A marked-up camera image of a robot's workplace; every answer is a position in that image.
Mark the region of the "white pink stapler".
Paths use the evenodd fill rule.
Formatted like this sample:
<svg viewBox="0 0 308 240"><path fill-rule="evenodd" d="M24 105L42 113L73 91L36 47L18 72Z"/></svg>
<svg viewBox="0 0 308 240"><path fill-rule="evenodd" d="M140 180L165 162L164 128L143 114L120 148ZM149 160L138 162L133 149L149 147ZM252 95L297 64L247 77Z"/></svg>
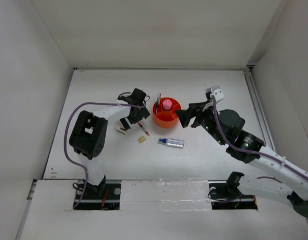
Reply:
<svg viewBox="0 0 308 240"><path fill-rule="evenodd" d="M130 127L120 127L120 126L116 126L115 127L115 130L118 132L118 133L121 133L123 135L127 135L128 131L130 130L131 128Z"/></svg>

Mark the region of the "pink cap glue bottle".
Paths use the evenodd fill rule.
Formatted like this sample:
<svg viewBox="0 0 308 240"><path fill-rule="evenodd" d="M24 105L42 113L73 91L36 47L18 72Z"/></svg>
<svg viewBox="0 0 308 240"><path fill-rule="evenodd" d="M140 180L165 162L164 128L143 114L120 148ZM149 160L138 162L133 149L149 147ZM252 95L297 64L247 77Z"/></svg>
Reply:
<svg viewBox="0 0 308 240"><path fill-rule="evenodd" d="M170 111L173 108L172 101L170 99L165 99L162 103L162 108L165 111Z"/></svg>

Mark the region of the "yellow deli eraser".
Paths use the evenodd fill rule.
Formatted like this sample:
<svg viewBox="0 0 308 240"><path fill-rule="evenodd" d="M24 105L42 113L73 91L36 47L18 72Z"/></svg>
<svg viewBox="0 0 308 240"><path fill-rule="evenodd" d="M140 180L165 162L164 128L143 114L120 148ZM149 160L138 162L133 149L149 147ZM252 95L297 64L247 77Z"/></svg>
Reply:
<svg viewBox="0 0 308 240"><path fill-rule="evenodd" d="M146 140L146 138L144 136L138 138L139 143L143 143L145 140Z"/></svg>

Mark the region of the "green pen refill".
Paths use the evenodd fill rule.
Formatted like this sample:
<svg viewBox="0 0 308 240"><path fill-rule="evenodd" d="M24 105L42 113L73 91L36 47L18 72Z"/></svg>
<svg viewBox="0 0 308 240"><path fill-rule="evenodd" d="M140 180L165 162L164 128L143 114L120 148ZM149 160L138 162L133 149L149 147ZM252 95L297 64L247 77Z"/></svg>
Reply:
<svg viewBox="0 0 308 240"><path fill-rule="evenodd" d="M158 109L159 109L159 101L156 102L155 115L158 113Z"/></svg>

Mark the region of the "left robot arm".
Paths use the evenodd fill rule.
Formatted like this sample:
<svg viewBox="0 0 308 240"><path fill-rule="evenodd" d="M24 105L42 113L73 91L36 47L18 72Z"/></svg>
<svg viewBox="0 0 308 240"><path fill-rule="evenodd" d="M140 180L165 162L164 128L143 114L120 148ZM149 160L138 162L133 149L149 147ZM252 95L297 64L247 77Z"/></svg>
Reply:
<svg viewBox="0 0 308 240"><path fill-rule="evenodd" d="M120 122L125 132L131 125L149 117L146 96L145 92L135 88L131 93L120 94L115 103L94 102L93 105L103 106L97 112L83 110L79 113L68 144L81 159L81 163L76 165L83 167L87 174L83 187L85 193L94 198L104 195L106 177L101 168L102 160L99 155L105 146L107 127Z"/></svg>

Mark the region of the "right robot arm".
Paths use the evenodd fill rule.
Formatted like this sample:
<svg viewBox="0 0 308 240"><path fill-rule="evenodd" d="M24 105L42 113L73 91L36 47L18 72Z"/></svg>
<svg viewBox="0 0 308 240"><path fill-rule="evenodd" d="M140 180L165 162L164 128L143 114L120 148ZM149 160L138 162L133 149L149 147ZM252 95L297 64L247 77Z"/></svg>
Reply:
<svg viewBox="0 0 308 240"><path fill-rule="evenodd" d="M308 172L278 155L264 141L243 130L245 120L231 109L218 111L213 100L191 103L186 110L177 110L183 128L204 128L234 159L268 174L273 183L261 184L241 172L232 172L225 184L230 198L261 195L283 203L308 219Z"/></svg>

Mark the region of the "orange round divided organizer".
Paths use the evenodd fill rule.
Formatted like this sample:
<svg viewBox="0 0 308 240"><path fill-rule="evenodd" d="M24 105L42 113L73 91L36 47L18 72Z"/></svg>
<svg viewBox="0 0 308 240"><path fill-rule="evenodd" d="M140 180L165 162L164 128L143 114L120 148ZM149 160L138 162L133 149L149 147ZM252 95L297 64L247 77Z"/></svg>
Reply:
<svg viewBox="0 0 308 240"><path fill-rule="evenodd" d="M171 108L166 110L163 103L169 100L171 102ZM163 97L160 101L158 110L156 110L157 102L152 106L153 120L157 126L165 129L174 128L179 123L179 117L176 114L176 110L181 110L180 103L170 97Z"/></svg>

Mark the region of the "blue cap clear glue bottle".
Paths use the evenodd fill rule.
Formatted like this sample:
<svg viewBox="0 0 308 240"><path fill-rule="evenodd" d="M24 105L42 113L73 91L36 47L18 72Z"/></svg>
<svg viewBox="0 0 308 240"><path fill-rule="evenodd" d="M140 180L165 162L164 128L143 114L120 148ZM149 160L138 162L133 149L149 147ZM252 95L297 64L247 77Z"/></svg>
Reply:
<svg viewBox="0 0 308 240"><path fill-rule="evenodd" d="M171 147L171 148L183 148L184 147L184 141L178 140L174 138L160 138L158 140L160 144L163 144L165 146Z"/></svg>

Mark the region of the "aluminium rail right side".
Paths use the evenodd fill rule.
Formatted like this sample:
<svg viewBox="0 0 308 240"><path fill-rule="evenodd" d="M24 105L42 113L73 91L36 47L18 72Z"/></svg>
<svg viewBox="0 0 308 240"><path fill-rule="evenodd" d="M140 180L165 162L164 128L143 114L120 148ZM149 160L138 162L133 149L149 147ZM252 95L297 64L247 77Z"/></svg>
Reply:
<svg viewBox="0 0 308 240"><path fill-rule="evenodd" d="M252 104L255 110L255 113L257 115L257 119L261 128L262 137L264 139L264 142L271 147L272 150L276 152L276 147L273 141L273 138L271 136L271 132L269 130L269 126L262 108L262 104L258 95L258 92L256 90L256 85L254 83L252 72L249 67L242 69L245 81L247 84L247 88L249 90L249 94L252 100Z"/></svg>

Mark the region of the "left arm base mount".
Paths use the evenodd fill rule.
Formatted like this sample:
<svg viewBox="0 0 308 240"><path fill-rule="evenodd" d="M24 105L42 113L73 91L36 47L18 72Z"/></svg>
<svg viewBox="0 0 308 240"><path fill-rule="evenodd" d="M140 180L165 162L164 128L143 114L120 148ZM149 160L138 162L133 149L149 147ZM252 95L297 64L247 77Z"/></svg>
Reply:
<svg viewBox="0 0 308 240"><path fill-rule="evenodd" d="M103 180L99 185L87 183L83 191L85 181L73 183L76 191L74 210L98 210L117 211L120 209L121 181Z"/></svg>

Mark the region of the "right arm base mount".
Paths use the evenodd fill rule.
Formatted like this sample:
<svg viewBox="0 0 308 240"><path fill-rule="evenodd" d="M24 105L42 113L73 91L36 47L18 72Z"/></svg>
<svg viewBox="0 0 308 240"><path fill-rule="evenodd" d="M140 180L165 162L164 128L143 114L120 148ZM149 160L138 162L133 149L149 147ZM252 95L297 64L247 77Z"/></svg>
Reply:
<svg viewBox="0 0 308 240"><path fill-rule="evenodd" d="M243 176L234 171L227 180L209 181L207 196L212 210L258 210L255 196L242 194L237 188Z"/></svg>

